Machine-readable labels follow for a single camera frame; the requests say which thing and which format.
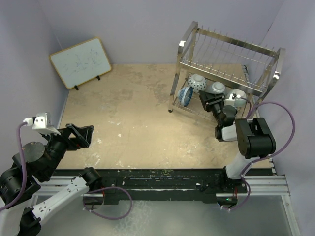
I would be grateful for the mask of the grey hexagon red-rim bowl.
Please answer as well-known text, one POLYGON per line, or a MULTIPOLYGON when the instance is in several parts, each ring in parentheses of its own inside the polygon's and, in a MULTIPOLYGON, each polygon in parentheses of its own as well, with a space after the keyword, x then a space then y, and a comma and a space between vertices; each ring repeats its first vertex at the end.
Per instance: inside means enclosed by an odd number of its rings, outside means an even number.
POLYGON ((220 82, 213 82, 207 85, 204 91, 210 94, 225 93, 225 85, 220 82))

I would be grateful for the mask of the dark blue patterned bowl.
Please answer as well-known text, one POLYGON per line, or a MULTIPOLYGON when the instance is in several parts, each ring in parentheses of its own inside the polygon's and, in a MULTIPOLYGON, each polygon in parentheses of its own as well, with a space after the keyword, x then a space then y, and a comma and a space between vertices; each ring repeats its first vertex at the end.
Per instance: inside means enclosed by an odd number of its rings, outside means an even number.
POLYGON ((207 82, 205 77, 201 75, 192 74, 188 78, 188 86, 191 86, 193 88, 193 92, 199 92, 201 90, 204 90, 206 84, 207 82))

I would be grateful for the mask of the blue floral rim bowl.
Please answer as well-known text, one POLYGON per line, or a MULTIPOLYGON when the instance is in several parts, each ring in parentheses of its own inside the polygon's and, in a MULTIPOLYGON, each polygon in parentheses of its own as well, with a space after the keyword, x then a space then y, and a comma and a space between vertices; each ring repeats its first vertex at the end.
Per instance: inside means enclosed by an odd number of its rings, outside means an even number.
POLYGON ((193 87, 187 86, 183 87, 181 90, 178 91, 177 98, 179 99, 179 102, 183 107, 187 107, 188 104, 190 103, 192 95, 193 87))

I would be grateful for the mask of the mint green bowl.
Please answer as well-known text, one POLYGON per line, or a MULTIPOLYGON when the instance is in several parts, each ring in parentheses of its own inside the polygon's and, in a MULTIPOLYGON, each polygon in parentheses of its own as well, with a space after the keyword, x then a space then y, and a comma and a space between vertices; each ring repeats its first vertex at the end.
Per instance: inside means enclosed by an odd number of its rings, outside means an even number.
POLYGON ((241 108, 246 105, 247 95, 239 89, 231 90, 225 97, 224 104, 235 108, 241 108))

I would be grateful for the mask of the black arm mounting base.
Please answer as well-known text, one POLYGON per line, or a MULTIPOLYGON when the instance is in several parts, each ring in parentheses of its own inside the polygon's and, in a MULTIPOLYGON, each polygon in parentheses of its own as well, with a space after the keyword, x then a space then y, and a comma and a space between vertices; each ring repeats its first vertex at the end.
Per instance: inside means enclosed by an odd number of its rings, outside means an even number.
POLYGON ((225 169, 100 169, 85 168, 81 176, 103 204, 119 201, 201 201, 237 203, 246 193, 243 180, 228 179, 225 169))

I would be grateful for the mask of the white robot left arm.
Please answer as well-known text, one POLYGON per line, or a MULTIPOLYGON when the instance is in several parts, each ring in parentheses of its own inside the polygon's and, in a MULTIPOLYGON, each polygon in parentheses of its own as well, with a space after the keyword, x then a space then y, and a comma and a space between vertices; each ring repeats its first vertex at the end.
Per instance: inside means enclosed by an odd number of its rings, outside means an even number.
POLYGON ((43 134, 48 143, 21 142, 21 128, 16 129, 19 152, 13 156, 11 168, 0 176, 0 234, 2 236, 35 236, 42 225, 80 194, 95 193, 101 188, 101 176, 92 168, 71 180, 70 184, 41 204, 29 207, 40 183, 48 182, 67 151, 88 148, 94 126, 67 124, 56 134, 43 134))

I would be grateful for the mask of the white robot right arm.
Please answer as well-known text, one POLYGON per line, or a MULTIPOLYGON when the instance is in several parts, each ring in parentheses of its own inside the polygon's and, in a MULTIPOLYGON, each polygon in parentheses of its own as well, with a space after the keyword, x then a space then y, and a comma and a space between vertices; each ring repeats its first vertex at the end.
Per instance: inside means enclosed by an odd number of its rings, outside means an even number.
POLYGON ((237 93, 226 97, 223 93, 199 92, 199 98, 205 111, 211 112, 217 126, 215 138, 220 142, 236 141, 238 154, 225 167, 226 176, 219 180, 223 192, 231 192, 236 180, 241 179, 254 161, 268 157, 276 150, 276 141, 264 118, 236 118, 239 102, 249 101, 237 93))

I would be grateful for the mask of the steel dish rack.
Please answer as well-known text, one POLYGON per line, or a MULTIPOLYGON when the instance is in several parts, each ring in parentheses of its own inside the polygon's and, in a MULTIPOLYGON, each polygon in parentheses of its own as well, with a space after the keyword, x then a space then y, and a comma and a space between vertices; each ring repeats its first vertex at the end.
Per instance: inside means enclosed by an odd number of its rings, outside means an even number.
POLYGON ((285 53, 284 48, 269 49, 204 29, 193 21, 179 42, 168 111, 213 120, 203 111, 198 92, 194 92, 187 107, 177 97, 180 89, 191 86, 189 78, 195 74, 204 77, 206 85, 221 82, 227 91, 242 90, 252 106, 258 105, 278 82, 285 53))

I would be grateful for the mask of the yellow framed whiteboard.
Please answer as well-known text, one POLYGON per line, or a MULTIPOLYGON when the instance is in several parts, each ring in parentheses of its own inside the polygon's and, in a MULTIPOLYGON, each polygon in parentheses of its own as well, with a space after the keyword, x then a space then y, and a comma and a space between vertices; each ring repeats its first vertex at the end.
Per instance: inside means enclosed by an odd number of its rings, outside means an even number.
POLYGON ((49 56, 67 89, 78 86, 112 70, 105 48, 98 37, 81 42, 49 56))

